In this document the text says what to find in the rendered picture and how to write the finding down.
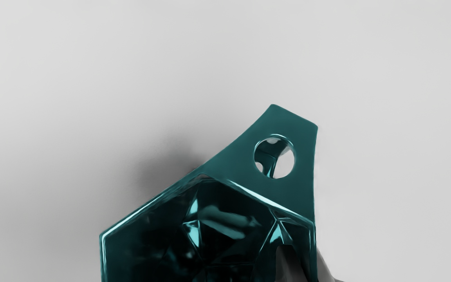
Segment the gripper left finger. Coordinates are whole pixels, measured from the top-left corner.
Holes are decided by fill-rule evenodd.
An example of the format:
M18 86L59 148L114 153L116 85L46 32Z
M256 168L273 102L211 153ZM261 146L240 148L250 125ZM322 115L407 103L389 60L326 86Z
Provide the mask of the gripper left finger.
M304 282L304 271L292 245L277 247L274 282Z

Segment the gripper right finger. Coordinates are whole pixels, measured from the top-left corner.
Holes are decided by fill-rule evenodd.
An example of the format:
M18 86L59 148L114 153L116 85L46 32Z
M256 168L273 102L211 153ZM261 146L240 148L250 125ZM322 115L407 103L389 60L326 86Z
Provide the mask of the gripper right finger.
M317 268L318 282L344 282L333 277L320 251L317 251Z

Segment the teal faceted mug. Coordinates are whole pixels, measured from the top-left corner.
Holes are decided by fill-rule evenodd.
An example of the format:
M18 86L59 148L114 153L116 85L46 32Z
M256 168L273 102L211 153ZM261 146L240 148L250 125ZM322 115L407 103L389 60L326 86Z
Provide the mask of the teal faceted mug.
M274 282L292 246L318 281L318 127L272 104L229 146L99 237L101 282Z

